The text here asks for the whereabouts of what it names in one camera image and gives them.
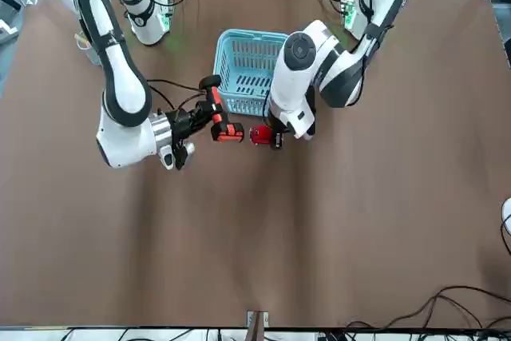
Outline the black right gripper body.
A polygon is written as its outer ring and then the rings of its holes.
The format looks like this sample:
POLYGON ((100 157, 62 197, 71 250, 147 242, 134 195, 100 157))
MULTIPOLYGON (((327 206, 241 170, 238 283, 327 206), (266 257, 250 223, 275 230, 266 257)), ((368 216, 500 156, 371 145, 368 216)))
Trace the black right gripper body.
POLYGON ((167 112, 165 116, 171 125, 173 144, 178 144, 199 131, 195 109, 175 109, 167 112))

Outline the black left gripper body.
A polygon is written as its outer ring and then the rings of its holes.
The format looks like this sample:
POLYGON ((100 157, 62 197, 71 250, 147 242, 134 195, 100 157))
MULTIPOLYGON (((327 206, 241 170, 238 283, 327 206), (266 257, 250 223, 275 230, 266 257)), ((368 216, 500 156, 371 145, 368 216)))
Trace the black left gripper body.
POLYGON ((287 126, 275 117, 272 113, 267 115, 267 125, 271 128, 273 133, 286 133, 287 126))

